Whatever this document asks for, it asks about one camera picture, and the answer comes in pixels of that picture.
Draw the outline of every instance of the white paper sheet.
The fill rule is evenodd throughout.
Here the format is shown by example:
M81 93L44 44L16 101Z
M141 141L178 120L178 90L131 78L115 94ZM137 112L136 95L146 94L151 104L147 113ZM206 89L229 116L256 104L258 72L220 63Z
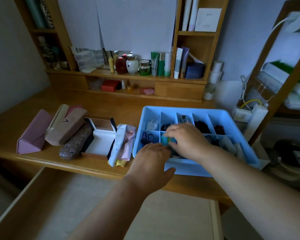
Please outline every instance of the white paper sheet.
M130 0L96 0L99 24L106 51L130 51Z
M132 53L151 60L151 52L171 52L177 0L131 0Z
M58 0L72 46L101 49L96 0Z

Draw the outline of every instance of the perfume bottle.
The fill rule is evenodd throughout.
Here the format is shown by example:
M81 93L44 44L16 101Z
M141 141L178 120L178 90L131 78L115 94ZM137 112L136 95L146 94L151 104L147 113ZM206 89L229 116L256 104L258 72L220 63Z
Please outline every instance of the perfume bottle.
M55 70L61 69L60 61L57 58L56 53L53 51L51 46L47 44L44 36L39 36L38 39L40 41L40 47L42 49L42 56L46 60L49 68L52 68Z

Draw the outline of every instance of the wooden desk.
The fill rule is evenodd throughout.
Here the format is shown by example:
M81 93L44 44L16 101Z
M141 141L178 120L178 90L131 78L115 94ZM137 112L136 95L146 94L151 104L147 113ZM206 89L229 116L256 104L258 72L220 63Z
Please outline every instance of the wooden desk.
M113 117L117 124L139 125L142 108L146 105L166 107L215 107L213 101L188 103L159 99L119 97L110 94L94 94L80 91L60 91L48 88L23 101L0 115L0 158L35 163L50 168L70 172L90 174L97 177L118 180L128 171L131 162L124 168L110 167L107 161L80 157L65 161L59 157L60 147L48 143L40 152L19 155L16 153L17 140L28 127L40 109L52 115L61 104L82 105L89 114L101 117ZM174 175L164 187L165 190L196 197L213 199L230 205L231 199L211 177Z

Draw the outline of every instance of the small wooden drawer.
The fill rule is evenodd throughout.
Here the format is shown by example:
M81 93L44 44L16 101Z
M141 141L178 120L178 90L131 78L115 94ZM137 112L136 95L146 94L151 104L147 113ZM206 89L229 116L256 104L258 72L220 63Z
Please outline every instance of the small wooden drawer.
M176 82L155 82L155 95L167 98L202 100L205 85L176 83Z
M0 240L67 239L116 183L115 180L42 168L0 217ZM194 231L193 224L184 219L210 227ZM174 239L175 236L179 236L178 239L212 239L209 236L220 233L220 238L213 239L223 239L218 203L164 190L151 194L126 238L160 239L167 233L173 233L171 238Z
M89 84L85 76L67 75L58 73L47 73L54 88L77 88L89 89Z

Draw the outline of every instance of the blue storage box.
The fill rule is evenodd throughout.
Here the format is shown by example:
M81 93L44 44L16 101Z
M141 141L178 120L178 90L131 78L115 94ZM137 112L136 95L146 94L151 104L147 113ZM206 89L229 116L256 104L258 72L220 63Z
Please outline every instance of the blue storage box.
M146 106L142 110L140 124L138 132L136 134L136 141L134 143L132 155L136 156L137 152L142 148L140 140L142 134L153 134L154 143L160 142L160 137L165 131L160 131L160 128L164 124L178 124L181 123L181 116L186 115L189 122L203 121L208 125L212 138L219 141L223 137L228 137L232 143L240 143L244 152L246 163L252 167L259 168L260 162L256 154L236 126L235 122L231 118L230 114L222 109L200 109L200 108L175 108L175 107L158 107L158 106ZM151 120L159 121L159 125L156 130L146 130L147 123ZM216 125L222 125L224 127L225 136L217 135L214 127ZM212 177L203 166L200 164L182 158L170 158L165 164L165 170L168 168L176 168L176 174L192 175L192 176L204 176Z

